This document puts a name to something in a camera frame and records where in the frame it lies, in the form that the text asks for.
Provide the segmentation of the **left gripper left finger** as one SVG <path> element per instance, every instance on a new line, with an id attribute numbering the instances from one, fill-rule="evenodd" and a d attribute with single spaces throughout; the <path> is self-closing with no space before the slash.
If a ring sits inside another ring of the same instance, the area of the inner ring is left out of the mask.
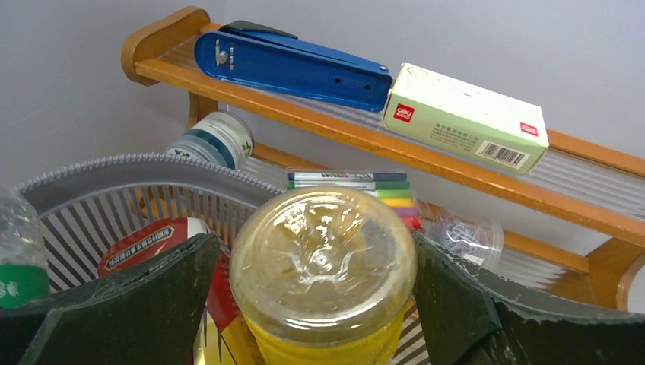
<path id="1" fill-rule="evenodd" d="M 3 364 L 189 364 L 220 240 L 199 234 L 130 268 L 1 312 Z"/>

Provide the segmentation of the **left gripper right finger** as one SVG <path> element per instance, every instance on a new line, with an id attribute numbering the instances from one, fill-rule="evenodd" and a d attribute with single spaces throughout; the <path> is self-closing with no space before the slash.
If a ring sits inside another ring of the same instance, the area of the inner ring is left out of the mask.
<path id="1" fill-rule="evenodd" d="M 644 317 L 518 284 L 414 235 L 432 364 L 642 364 Z"/>

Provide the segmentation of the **bottle green cap green label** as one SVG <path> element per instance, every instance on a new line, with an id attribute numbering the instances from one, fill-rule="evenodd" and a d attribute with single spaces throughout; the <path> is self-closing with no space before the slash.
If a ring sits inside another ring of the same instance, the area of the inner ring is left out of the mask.
<path id="1" fill-rule="evenodd" d="M 36 210 L 16 190 L 1 186 L 1 308 L 49 295 L 48 267 Z"/>

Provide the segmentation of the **yellow bottle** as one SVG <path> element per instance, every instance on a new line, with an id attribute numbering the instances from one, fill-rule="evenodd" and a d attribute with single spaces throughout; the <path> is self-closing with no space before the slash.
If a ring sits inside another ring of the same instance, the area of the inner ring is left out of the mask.
<path id="1" fill-rule="evenodd" d="M 232 246 L 230 287 L 268 364 L 387 364 L 414 287 L 408 227 L 382 200 L 337 186 L 261 205 Z"/>

